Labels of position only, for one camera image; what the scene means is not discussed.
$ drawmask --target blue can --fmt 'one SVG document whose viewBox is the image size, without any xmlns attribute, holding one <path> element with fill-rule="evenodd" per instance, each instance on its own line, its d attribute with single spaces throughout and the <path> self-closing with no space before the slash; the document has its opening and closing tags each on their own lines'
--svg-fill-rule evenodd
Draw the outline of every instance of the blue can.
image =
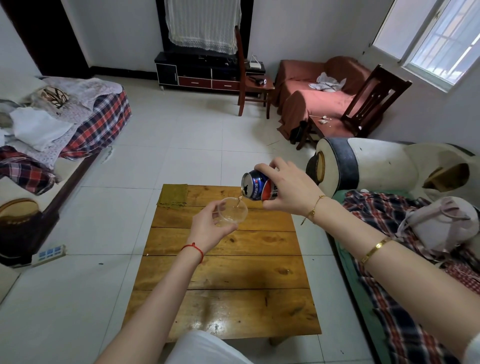
<svg viewBox="0 0 480 364">
<path fill-rule="evenodd" d="M 253 201 L 273 200 L 278 196 L 275 184 L 263 173 L 253 170 L 241 179 L 242 195 Z"/>
</svg>

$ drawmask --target hand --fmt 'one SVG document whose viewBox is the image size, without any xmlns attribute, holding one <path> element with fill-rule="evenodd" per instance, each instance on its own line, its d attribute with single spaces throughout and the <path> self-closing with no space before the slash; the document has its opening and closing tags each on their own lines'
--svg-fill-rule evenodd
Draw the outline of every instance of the hand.
<svg viewBox="0 0 480 364">
<path fill-rule="evenodd" d="M 266 210 L 285 211 L 307 217 L 315 207 L 318 197 L 324 194 L 305 172 L 293 162 L 285 162 L 280 157 L 272 160 L 270 166 L 260 163 L 255 169 L 270 178 L 278 188 L 278 197 L 275 200 L 263 202 Z"/>
<path fill-rule="evenodd" d="M 187 244 L 195 243 L 204 254 L 207 254 L 228 234 L 234 232 L 238 225 L 229 224 L 226 226 L 216 226 L 214 223 L 214 214 L 221 201 L 212 201 L 205 208 L 196 214 L 192 220 L 190 235 Z"/>
</svg>

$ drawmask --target red string bracelet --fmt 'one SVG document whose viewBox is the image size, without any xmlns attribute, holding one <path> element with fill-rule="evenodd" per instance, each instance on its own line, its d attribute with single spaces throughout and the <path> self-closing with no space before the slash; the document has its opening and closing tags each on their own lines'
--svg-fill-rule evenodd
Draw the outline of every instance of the red string bracelet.
<svg viewBox="0 0 480 364">
<path fill-rule="evenodd" d="M 187 246 L 192 246 L 192 247 L 194 247 L 196 250 L 198 250 L 198 251 L 200 252 L 200 254 L 202 255 L 202 259 L 200 260 L 200 263 L 202 263 L 202 262 L 204 261 L 204 253 L 202 252 L 202 250 L 201 250 L 198 246 L 196 246 L 195 243 L 191 243 L 191 244 L 184 245 L 183 248 L 186 248 Z"/>
</svg>

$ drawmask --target wooden chair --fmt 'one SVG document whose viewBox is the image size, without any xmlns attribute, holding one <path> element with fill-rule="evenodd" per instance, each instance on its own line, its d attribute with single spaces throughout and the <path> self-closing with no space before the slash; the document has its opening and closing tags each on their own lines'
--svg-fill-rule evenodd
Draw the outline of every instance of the wooden chair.
<svg viewBox="0 0 480 364">
<path fill-rule="evenodd" d="M 312 116 L 308 118 L 297 150 L 305 145 L 307 139 L 313 142 L 310 133 L 315 133 L 321 138 L 325 136 L 366 138 L 380 124 L 383 113 L 411 84 L 411 81 L 401 79 L 387 71 L 381 64 L 377 65 L 340 118 L 341 123 L 338 123 L 338 119 L 335 120 L 336 123 L 335 121 L 332 123 L 335 127 L 331 131 L 328 127 L 332 124 L 322 123 L 322 118 Z M 363 104 L 358 105 L 366 92 L 368 95 L 363 97 Z"/>
<path fill-rule="evenodd" d="M 269 93 L 275 90 L 275 86 L 273 85 L 273 81 L 265 75 L 265 79 L 267 80 L 267 83 L 265 85 L 257 85 L 254 80 L 252 80 L 250 77 L 247 77 L 246 71 L 245 71 L 245 57 L 243 55 L 243 46 L 241 43 L 241 36 L 240 36 L 240 31 L 238 26 L 235 26 L 235 37 L 237 39 L 237 59 L 240 67 L 240 94 L 239 94 L 239 100 L 237 105 L 240 106 L 239 110 L 239 116 L 242 116 L 243 113 L 243 107 L 245 106 L 245 101 L 251 101 L 251 102 L 263 102 L 264 107 L 267 107 L 267 119 L 270 118 L 270 95 Z M 257 94 L 263 94 L 264 97 L 263 99 L 258 99 L 258 98 L 245 98 L 245 93 L 246 92 L 254 92 Z"/>
</svg>

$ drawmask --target window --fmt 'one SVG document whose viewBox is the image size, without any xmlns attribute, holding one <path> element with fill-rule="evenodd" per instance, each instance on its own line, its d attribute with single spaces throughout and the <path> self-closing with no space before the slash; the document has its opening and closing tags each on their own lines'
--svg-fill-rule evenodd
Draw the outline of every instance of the window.
<svg viewBox="0 0 480 364">
<path fill-rule="evenodd" d="M 480 56 L 480 0 L 395 0 L 373 45 L 449 90 Z"/>
</svg>

